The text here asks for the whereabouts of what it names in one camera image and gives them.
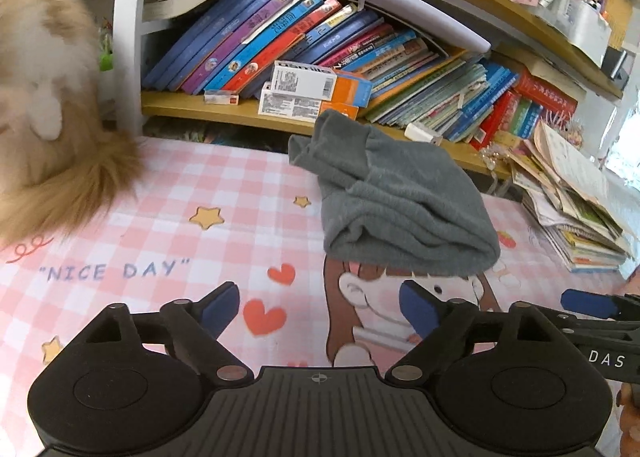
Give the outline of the grey sweatshirt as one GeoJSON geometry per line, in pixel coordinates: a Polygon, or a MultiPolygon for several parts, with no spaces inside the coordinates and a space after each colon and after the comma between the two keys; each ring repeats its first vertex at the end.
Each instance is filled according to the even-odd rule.
{"type": "Polygon", "coordinates": [[[482,194],[442,148],[401,142],[329,110],[288,140],[317,177],[323,247],[335,260],[433,276],[473,276],[501,248],[482,194]]]}

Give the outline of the stack of papers and notebooks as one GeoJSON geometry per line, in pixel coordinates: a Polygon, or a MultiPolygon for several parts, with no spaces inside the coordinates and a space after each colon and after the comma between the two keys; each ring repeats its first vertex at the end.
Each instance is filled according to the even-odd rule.
{"type": "Polygon", "coordinates": [[[570,272],[634,269],[639,261],[636,198],[548,124],[538,123],[529,139],[497,148],[523,191],[525,209],[570,272]]]}

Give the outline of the pink checked table mat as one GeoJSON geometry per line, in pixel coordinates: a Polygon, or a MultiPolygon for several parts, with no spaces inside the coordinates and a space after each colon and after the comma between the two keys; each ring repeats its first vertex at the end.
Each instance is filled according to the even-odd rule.
{"type": "Polygon", "coordinates": [[[154,312],[225,281],[240,310],[221,341],[265,365],[390,367],[416,344],[385,260],[329,259],[317,177],[283,154],[147,138],[134,197],[70,237],[1,253],[1,451],[42,448],[27,412],[39,373],[107,304],[154,312]]]}

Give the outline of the fluffy tan plush toy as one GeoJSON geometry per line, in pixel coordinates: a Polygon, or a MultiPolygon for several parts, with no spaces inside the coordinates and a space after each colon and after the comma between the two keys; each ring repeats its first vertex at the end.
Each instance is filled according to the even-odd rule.
{"type": "Polygon", "coordinates": [[[99,30],[81,0],[1,0],[1,243],[77,231],[143,173],[104,128],[99,30]]]}

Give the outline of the white charger block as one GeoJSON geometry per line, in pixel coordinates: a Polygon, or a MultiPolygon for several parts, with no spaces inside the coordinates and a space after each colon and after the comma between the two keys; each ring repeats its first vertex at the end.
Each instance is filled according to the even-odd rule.
{"type": "Polygon", "coordinates": [[[405,138],[413,142],[429,143],[439,146],[442,143],[442,136],[420,122],[413,122],[407,125],[404,132],[405,138]]]}

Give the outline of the white pen organizer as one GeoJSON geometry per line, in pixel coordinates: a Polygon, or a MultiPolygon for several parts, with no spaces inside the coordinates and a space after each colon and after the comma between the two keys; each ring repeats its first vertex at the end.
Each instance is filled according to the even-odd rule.
{"type": "Polygon", "coordinates": [[[584,1],[579,2],[570,20],[568,40],[598,68],[602,66],[605,53],[608,50],[611,32],[608,22],[597,9],[584,1]]]}

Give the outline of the small red white box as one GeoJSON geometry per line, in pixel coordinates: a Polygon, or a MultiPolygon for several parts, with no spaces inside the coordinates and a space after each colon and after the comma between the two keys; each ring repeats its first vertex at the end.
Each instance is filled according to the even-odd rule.
{"type": "Polygon", "coordinates": [[[230,91],[205,91],[204,102],[208,105],[239,105],[240,96],[230,91]]]}

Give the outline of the white orange box lower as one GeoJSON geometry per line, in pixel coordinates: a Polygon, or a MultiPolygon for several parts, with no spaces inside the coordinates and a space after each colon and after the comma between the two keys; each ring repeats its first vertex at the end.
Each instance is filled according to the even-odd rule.
{"type": "Polygon", "coordinates": [[[294,121],[314,122],[320,114],[335,110],[349,119],[356,120],[359,108],[342,102],[326,102],[293,95],[273,92],[266,82],[260,94],[258,113],[261,116],[278,117],[294,121]]]}

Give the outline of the white orange box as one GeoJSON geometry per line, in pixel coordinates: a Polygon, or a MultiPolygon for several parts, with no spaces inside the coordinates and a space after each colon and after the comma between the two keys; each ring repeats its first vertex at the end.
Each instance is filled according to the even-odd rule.
{"type": "Polygon", "coordinates": [[[359,74],[277,60],[269,87],[276,94],[364,108],[369,105],[373,85],[359,74]]]}
{"type": "Polygon", "coordinates": [[[342,102],[326,102],[293,95],[273,92],[266,82],[260,94],[258,113],[261,116],[278,117],[294,121],[314,122],[320,114],[335,110],[349,119],[356,120],[359,108],[342,102]]]}

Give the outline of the white orange box upper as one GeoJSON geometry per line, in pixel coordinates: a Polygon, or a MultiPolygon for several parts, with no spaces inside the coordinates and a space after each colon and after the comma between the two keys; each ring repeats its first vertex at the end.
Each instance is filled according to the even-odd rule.
{"type": "Polygon", "coordinates": [[[269,87],[276,94],[364,108],[369,105],[373,85],[359,74],[277,60],[269,87]]]}

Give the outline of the row of colourful books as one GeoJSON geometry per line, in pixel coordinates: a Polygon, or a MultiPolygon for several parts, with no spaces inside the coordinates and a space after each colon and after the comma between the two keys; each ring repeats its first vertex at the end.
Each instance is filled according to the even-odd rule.
{"type": "Polygon", "coordinates": [[[578,103],[524,50],[469,52],[369,3],[220,0],[145,73],[143,108],[151,116],[307,130],[314,122],[258,113],[277,60],[369,80],[370,102],[357,119],[402,135],[420,122],[446,142],[476,149],[529,139],[540,122],[561,130],[578,103]],[[239,105],[208,105],[205,91],[238,94],[239,105]]]}

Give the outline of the white and wood bookshelf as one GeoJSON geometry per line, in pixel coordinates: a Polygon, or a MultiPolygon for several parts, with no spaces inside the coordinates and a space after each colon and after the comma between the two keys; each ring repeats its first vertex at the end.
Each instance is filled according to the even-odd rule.
{"type": "Polygon", "coordinates": [[[404,112],[411,99],[492,53],[480,28],[528,45],[576,81],[623,96],[581,42],[605,44],[608,29],[550,26],[551,5],[510,0],[115,0],[116,123],[140,135],[146,118],[179,117],[308,135],[340,65],[413,59],[380,73],[364,111],[404,112]]]}

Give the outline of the white lamp bar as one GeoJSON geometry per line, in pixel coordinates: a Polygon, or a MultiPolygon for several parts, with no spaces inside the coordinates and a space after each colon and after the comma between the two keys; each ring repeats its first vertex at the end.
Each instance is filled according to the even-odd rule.
{"type": "Polygon", "coordinates": [[[422,0],[358,0],[391,13],[449,45],[484,54],[490,43],[461,22],[422,0]]]}

